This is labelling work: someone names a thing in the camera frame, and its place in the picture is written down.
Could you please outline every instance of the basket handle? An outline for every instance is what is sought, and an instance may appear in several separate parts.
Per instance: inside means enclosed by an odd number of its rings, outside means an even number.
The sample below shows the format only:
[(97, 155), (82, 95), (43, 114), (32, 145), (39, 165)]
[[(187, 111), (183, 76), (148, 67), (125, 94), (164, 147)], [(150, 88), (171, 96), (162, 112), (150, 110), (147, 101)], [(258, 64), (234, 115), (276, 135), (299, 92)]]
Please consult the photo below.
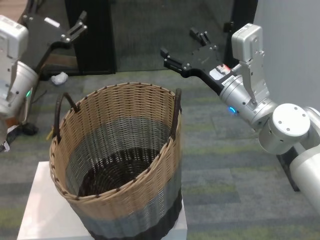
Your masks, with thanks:
[(53, 125), (53, 134), (52, 138), (56, 136), (58, 144), (61, 141), (61, 135), (60, 135), (60, 128), (59, 128), (59, 123), (60, 123), (60, 112), (61, 112), (61, 104), (62, 100), (66, 98), (71, 106), (71, 108), (74, 109), (74, 111), (77, 113), (79, 112), (79, 106), (75, 104), (75, 102), (72, 100), (70, 97), (69, 93), (64, 92), (62, 93), (56, 100), (55, 103), (55, 111), (54, 111), (54, 125)]
[(170, 136), (173, 140), (176, 140), (176, 131), (178, 127), (178, 117), (181, 109), (181, 94), (182, 91), (180, 88), (175, 90), (175, 98), (174, 98), (174, 110), (173, 110), (173, 118), (172, 118), (172, 126), (170, 131)]

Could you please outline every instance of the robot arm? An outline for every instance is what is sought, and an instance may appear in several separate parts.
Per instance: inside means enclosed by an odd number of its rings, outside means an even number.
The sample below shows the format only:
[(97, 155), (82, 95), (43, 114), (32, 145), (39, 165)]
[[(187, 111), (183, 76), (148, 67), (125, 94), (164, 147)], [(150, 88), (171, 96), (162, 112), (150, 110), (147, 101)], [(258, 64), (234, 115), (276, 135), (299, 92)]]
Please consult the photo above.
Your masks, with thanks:
[(51, 51), (70, 48), (87, 30), (86, 18), (83, 11), (75, 26), (66, 31), (58, 22), (34, 11), (23, 16), (27, 28), (0, 15), (0, 145), (7, 136), (5, 119), (23, 112), (21, 122), (26, 121), (38, 73)]
[(290, 165), (293, 180), (320, 214), (320, 113), (295, 104), (278, 105), (270, 99), (263, 71), (262, 28), (246, 24), (232, 35), (233, 56), (239, 64), (230, 69), (217, 62), (217, 47), (207, 32), (198, 34), (202, 47), (182, 62), (161, 49), (164, 66), (182, 77), (199, 77), (215, 91), (229, 111), (259, 131), (259, 143), (268, 153), (281, 155), (301, 143), (306, 151)]
[(15, 84), (18, 60), (27, 49), (27, 45), (27, 28), (0, 15), (0, 143), (3, 143), (7, 136), (4, 119), (14, 116), (15, 110), (12, 105), (19, 102), (19, 98), (24, 98), (28, 87), (32, 87), (28, 84)]

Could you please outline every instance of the black cable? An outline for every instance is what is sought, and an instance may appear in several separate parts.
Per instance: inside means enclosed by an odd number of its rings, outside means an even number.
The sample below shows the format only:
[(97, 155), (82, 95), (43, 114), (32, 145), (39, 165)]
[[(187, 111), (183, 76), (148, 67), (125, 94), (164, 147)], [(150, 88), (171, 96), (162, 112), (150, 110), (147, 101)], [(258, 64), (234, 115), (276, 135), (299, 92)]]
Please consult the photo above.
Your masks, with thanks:
[(38, 98), (36, 100), (34, 100), (31, 104), (34, 104), (35, 102), (37, 102), (40, 98), (42, 98), (48, 91), (45, 90), (44, 93), (42, 93), (40, 96), (38, 96)]

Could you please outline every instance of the gray wicker stripe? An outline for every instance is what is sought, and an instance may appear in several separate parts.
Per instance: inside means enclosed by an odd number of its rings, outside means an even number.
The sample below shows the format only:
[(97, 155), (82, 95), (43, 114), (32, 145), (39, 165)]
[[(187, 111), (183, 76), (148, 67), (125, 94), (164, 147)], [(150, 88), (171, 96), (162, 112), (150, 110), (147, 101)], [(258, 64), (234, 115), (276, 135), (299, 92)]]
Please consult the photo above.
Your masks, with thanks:
[(106, 238), (133, 237), (155, 226), (178, 197), (181, 188), (181, 163), (167, 185), (143, 209), (132, 214), (114, 219), (93, 219), (84, 216), (75, 205), (71, 207), (79, 215), (83, 225), (96, 235)]
[(121, 117), (88, 134), (70, 156), (66, 187), (77, 195), (85, 174), (101, 159), (130, 148), (160, 151), (170, 128), (145, 117)]

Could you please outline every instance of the wicker basket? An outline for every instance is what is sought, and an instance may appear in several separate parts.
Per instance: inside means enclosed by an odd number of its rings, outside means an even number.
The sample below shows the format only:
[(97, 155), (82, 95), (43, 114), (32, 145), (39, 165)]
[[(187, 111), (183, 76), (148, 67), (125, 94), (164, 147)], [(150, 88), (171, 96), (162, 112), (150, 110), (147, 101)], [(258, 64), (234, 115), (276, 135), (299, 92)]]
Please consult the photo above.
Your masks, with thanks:
[[(60, 121), (63, 98), (71, 105)], [(55, 109), (50, 174), (96, 240), (160, 240), (182, 208), (181, 90), (104, 87)]]

